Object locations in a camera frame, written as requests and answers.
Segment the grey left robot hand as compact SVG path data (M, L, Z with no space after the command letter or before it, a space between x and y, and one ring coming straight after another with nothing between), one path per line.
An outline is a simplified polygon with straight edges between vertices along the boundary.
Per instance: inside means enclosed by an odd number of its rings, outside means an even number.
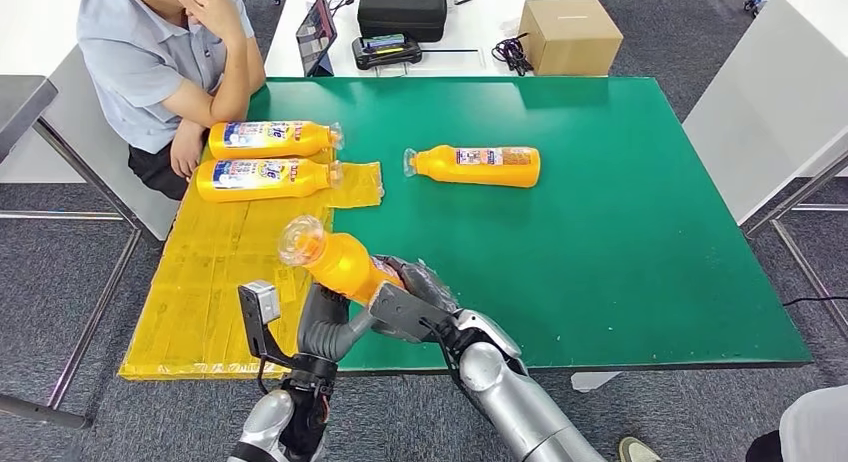
M298 351L332 362L341 361L377 322L367 309L351 318L350 305L351 301L344 295L313 283L298 325Z

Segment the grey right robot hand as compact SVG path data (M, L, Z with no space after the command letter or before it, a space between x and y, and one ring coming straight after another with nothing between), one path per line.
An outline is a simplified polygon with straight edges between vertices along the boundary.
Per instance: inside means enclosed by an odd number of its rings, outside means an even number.
M413 296L450 313L459 309L458 300L449 286L426 264L382 254L376 255L376 258L398 273L405 290Z

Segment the person's left hand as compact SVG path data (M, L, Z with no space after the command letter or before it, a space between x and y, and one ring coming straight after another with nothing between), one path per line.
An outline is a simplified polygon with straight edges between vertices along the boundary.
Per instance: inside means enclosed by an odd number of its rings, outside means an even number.
M170 148L170 162L175 174L188 181L198 167L207 138L207 128L183 119L177 127Z

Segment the person's right hand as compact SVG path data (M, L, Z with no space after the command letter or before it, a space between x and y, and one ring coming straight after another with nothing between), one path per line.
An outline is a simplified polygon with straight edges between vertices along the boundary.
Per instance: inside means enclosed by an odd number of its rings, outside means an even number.
M192 23L206 27L228 48L246 45L239 12L232 0L177 0Z

